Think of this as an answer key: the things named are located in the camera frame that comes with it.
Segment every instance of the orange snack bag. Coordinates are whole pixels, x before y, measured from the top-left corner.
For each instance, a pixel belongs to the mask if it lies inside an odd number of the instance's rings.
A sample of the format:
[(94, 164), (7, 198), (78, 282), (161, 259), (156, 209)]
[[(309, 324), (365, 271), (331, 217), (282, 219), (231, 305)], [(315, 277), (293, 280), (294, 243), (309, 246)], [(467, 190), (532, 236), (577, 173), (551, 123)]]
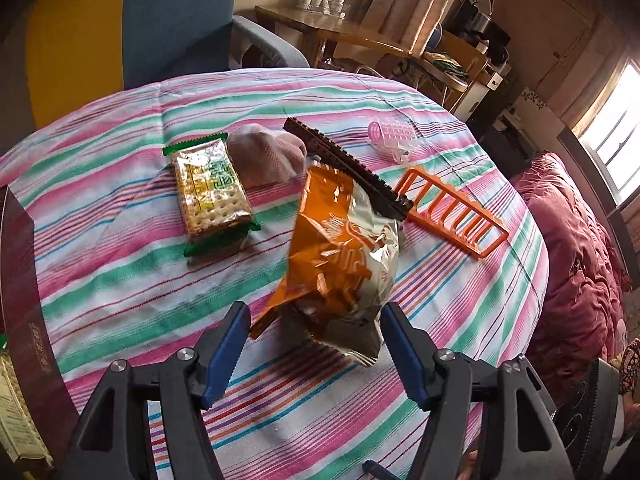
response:
[(289, 267), (252, 326), (257, 338), (284, 308), (316, 341), (372, 365), (377, 319), (398, 268), (398, 225), (373, 211), (347, 174), (323, 164), (307, 171), (289, 248)]

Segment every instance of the blue gripper pad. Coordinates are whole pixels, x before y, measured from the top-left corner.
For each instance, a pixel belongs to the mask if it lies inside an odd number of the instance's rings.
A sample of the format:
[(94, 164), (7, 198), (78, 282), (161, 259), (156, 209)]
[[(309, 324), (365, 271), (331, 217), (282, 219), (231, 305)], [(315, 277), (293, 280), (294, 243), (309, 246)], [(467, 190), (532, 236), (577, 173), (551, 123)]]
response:
[(203, 404), (207, 408), (224, 396), (250, 327), (249, 307), (241, 301), (236, 301), (222, 322), (213, 329), (220, 331), (221, 337), (207, 366), (206, 386), (202, 394)]
[[(386, 347), (389, 348), (391, 358), (396, 370), (398, 370), (406, 396), (423, 408), (429, 400), (425, 384), (428, 370), (426, 370), (423, 360), (418, 356), (411, 341), (414, 336), (413, 331), (422, 331), (411, 326), (397, 303), (387, 303), (382, 307), (380, 330), (382, 330)], [(425, 357), (432, 360), (433, 354)]]

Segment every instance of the round table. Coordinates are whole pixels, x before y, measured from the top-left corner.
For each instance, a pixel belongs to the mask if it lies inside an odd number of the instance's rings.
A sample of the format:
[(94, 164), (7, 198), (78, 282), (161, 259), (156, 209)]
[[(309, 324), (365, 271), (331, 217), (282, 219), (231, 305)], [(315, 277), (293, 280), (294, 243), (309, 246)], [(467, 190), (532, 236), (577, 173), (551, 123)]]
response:
[[(255, 316), (285, 272), (303, 176), (252, 189), (262, 230), (223, 260), (190, 262), (175, 180), (162, 148), (287, 116), (330, 136), (395, 184), (405, 167), (367, 142), (372, 120), (413, 121), (427, 142), (409, 165), (462, 188), (511, 235), (474, 260), (406, 226), (392, 299), (440, 347), (492, 364), (526, 348), (548, 260), (513, 187), (466, 126), (400, 83), (321, 70), (250, 69), (185, 76), (93, 102), (34, 133), (0, 162), (2, 184), (34, 219), (47, 331), (79, 410), (116, 357), (164, 360), (195, 343), (235, 300)], [(159, 409), (150, 405), (161, 478), (170, 478)], [(402, 477), (426, 421), (388, 352), (363, 368), (275, 323), (244, 347), (226, 396), (205, 414), (227, 480), (359, 478), (376, 460)], [(470, 413), (468, 436), (480, 424)]]

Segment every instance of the pink mitten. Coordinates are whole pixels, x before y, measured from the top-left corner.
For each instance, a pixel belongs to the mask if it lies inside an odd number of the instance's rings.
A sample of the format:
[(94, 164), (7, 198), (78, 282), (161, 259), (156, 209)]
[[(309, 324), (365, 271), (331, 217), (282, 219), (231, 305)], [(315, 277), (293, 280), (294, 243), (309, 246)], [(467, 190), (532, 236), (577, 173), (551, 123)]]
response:
[(226, 146), (245, 189), (286, 182), (305, 171), (306, 147), (287, 132), (247, 124), (229, 134)]

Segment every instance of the orange plastic toy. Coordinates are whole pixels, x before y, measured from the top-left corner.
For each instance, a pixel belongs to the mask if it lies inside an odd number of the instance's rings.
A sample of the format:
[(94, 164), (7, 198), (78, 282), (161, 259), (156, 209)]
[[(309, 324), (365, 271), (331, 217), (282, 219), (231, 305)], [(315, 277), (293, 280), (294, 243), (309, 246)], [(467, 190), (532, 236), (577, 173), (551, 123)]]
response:
[[(414, 198), (414, 207), (409, 211), (408, 219), (411, 221), (438, 236), (442, 236), (475, 258), (485, 258), (509, 237), (509, 232), (502, 222), (490, 211), (482, 207), (478, 202), (469, 200), (466, 194), (459, 192), (449, 184), (445, 184), (437, 176), (427, 173), (422, 168), (409, 168), (400, 179), (400, 182), (398, 182), (396, 192), (407, 194), (407, 191), (409, 191), (409, 188), (418, 177), (424, 180), (424, 186)], [(417, 205), (432, 186), (435, 186), (440, 192), (425, 211), (418, 213)], [(438, 217), (436, 208), (443, 200), (446, 202), (450, 200), (450, 204)], [(447, 217), (453, 213), (457, 206), (460, 206), (460, 213), (457, 214), (452, 222), (447, 222)], [(459, 229), (458, 226), (466, 217), (469, 218), (468, 224)], [(500, 234), (487, 248), (481, 250), (478, 243), (492, 228), (498, 229)]]

